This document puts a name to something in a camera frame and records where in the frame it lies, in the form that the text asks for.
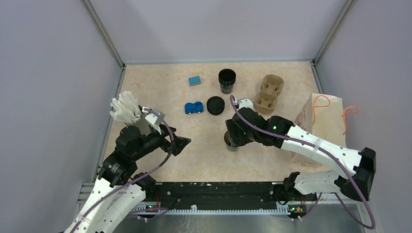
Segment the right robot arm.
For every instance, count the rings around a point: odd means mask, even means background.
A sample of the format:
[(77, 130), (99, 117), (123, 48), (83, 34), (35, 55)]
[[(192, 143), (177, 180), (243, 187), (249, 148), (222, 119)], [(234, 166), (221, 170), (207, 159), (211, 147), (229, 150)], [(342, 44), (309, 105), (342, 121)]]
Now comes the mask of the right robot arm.
[(295, 152), (330, 170), (327, 172), (293, 172), (285, 178), (285, 194), (291, 200), (311, 193), (338, 193), (368, 201), (376, 172), (376, 152), (365, 147), (354, 150), (338, 146), (306, 132), (280, 116), (264, 119), (251, 108), (238, 109), (225, 121), (228, 138), (234, 147), (252, 142)]

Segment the single black coffee cup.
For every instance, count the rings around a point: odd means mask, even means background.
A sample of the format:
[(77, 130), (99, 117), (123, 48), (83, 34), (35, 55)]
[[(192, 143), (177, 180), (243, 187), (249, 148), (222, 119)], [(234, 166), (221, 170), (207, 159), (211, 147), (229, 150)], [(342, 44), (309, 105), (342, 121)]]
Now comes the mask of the single black coffee cup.
[(231, 141), (231, 138), (230, 138), (230, 135), (229, 135), (229, 132), (228, 132), (228, 131), (225, 132), (225, 134), (224, 134), (224, 136), (223, 136), (223, 139), (224, 139), (226, 148), (227, 148), (229, 151), (237, 151), (237, 150), (239, 149), (239, 146), (237, 146), (235, 143), (233, 143), (233, 142)]

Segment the black cup lid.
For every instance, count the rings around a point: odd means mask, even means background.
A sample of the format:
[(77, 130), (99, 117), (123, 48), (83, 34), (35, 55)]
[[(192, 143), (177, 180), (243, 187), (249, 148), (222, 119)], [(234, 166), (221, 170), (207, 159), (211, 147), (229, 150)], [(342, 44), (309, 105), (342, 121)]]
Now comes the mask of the black cup lid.
[(225, 109), (225, 102), (219, 96), (210, 97), (206, 102), (207, 111), (212, 115), (220, 115)]

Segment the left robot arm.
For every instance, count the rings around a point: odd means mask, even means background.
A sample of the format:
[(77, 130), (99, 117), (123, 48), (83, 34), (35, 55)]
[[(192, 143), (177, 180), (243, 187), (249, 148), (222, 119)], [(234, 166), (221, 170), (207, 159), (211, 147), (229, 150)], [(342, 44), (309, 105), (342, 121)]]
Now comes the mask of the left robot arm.
[(177, 156), (190, 138), (175, 135), (176, 129), (160, 126), (142, 134), (137, 126), (126, 126), (116, 139), (115, 150), (104, 160), (94, 187), (77, 217), (65, 230), (67, 233), (112, 233), (131, 210), (143, 200), (154, 198), (156, 188), (150, 184), (150, 173), (140, 173), (136, 161), (156, 149)]

